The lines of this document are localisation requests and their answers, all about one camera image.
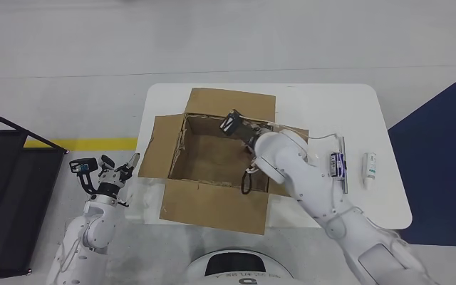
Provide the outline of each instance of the table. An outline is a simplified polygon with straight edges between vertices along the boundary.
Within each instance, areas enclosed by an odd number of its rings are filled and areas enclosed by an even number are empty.
[[[362,84],[155,84],[147,92],[136,152],[142,157],[152,135],[156,115],[183,113],[192,88],[220,88],[276,96],[276,122],[308,129],[310,136],[338,133],[345,137],[348,197],[377,225],[404,229],[412,214],[375,91]],[[334,139],[309,140],[309,150],[328,163]],[[363,189],[362,156],[377,154],[377,175]],[[135,170],[128,189],[127,219],[146,224],[179,224],[161,220],[164,180],[138,178]],[[267,227],[318,227],[289,197],[269,195]]]

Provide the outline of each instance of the cable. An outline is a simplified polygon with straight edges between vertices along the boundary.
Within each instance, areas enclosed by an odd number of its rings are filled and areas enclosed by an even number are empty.
[[[287,130],[291,130],[295,133],[298,133],[300,135],[303,135],[304,137],[306,138],[309,138],[309,139],[312,139],[312,140],[321,140],[321,139],[324,139],[324,138],[329,138],[329,137],[332,137],[334,136],[335,138],[338,138],[337,134],[336,133],[332,133],[332,134],[329,134],[329,135],[324,135],[323,137],[319,137],[319,138],[313,138],[313,137],[309,137],[307,134],[305,133],[301,133],[299,132],[298,130],[295,130],[293,128],[290,128],[290,127],[287,127],[286,125],[280,125],[278,123],[275,123],[275,122],[271,122],[269,120],[261,120],[261,119],[253,119],[253,118],[249,118],[249,117],[246,117],[246,116],[243,116],[243,115],[240,115],[241,118],[245,119],[245,120],[253,120],[253,121],[257,121],[257,122],[263,122],[263,123],[267,123],[268,125],[272,125],[272,126],[276,126],[276,127],[283,127]]]

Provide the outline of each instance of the metal rack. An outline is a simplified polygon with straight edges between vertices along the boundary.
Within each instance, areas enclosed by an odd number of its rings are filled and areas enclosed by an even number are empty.
[[[30,260],[68,151],[0,117],[0,278],[31,273]],[[28,137],[49,147],[28,147]]]

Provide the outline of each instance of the yellow line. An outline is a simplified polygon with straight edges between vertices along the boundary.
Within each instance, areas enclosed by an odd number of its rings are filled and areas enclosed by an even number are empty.
[[[67,150],[135,150],[137,138],[82,138],[51,140]],[[48,147],[38,140],[27,140],[24,147]]]

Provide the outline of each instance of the battery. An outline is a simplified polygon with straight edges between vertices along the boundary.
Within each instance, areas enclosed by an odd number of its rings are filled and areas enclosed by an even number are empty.
[[[345,179],[345,165],[342,152],[333,152],[329,157],[329,175],[336,180]]]

